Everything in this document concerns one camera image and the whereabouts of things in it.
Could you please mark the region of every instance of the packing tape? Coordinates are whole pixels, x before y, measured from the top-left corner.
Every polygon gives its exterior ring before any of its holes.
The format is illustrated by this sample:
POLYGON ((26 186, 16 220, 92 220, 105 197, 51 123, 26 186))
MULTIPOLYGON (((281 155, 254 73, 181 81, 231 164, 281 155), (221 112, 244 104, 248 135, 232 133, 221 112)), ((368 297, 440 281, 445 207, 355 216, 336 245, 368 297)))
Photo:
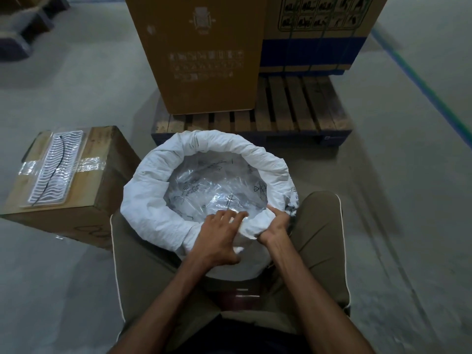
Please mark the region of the packing tape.
MULTIPOLYGON (((31 175, 34 172, 34 168, 38 162, 38 160, 25 161, 23 164, 21 164, 18 175, 31 175)), ((101 160, 100 157, 83 158, 80 159, 75 172, 79 173, 84 171, 104 170, 105 166, 106 161, 101 160)))

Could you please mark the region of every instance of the clear plastic bag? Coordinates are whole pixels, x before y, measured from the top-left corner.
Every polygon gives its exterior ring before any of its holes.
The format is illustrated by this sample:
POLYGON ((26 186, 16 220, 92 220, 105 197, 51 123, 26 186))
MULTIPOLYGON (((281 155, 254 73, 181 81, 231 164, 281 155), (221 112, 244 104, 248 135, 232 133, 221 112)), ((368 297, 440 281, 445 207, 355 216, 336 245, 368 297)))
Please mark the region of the clear plastic bag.
POLYGON ((187 221, 203 222, 227 209, 247 211, 252 219, 267 207, 267 185, 239 154, 209 151, 186 156, 168 182, 164 200, 187 221))

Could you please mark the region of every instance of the white plastic bag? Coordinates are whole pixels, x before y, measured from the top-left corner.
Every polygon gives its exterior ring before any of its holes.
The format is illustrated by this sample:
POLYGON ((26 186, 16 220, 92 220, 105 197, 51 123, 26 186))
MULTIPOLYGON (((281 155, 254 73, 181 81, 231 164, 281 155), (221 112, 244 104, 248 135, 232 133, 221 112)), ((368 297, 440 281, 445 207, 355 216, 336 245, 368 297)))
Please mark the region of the white plastic bag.
POLYGON ((241 262, 207 274, 241 281, 257 277, 270 262, 266 248, 256 240, 275 217, 265 208, 267 202, 292 216, 298 207, 284 160, 239 135, 194 131, 177 133, 146 155, 125 185, 121 213, 141 238, 183 258, 207 214, 220 208, 248 211, 234 242, 241 262), (198 152, 207 154, 193 156, 198 152))

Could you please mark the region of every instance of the khaki pants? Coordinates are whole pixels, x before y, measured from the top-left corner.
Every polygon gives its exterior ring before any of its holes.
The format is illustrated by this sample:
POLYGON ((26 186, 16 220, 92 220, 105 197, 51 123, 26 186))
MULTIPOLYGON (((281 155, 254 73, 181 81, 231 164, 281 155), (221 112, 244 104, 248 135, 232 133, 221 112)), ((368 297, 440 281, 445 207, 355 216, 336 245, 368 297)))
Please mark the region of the khaki pants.
MULTIPOLYGON (((180 259, 174 253, 142 240, 119 211, 113 215, 111 224, 118 295, 127 327, 168 285, 180 259)), ((344 234, 338 196, 328 191, 310 194, 298 209, 290 237, 311 274, 347 313, 350 294, 345 277, 344 234)), ((301 334, 295 304, 277 271, 267 269, 263 278, 268 290, 261 296, 260 310, 222 311, 202 286, 195 288, 179 314, 167 351, 179 347, 219 315, 301 334)))

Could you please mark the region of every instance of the gray floor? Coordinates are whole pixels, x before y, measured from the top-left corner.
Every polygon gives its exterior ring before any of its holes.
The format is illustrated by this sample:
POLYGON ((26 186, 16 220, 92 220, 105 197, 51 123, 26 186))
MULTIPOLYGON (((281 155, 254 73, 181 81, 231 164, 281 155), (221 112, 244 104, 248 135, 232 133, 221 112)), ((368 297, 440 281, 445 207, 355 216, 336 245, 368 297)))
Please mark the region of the gray floor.
MULTIPOLYGON (((389 0, 376 25, 469 126, 470 6, 389 0)), ((30 59, 0 64, 3 200, 40 130, 115 124, 153 148, 159 91, 126 5, 75 3, 55 22, 30 59)), ((356 128, 339 152, 268 149, 302 197, 341 196, 353 321, 382 353, 468 353, 472 151, 373 39, 332 80, 356 128)), ((0 351, 105 352, 122 325, 111 255, 5 220, 0 238, 0 351)))

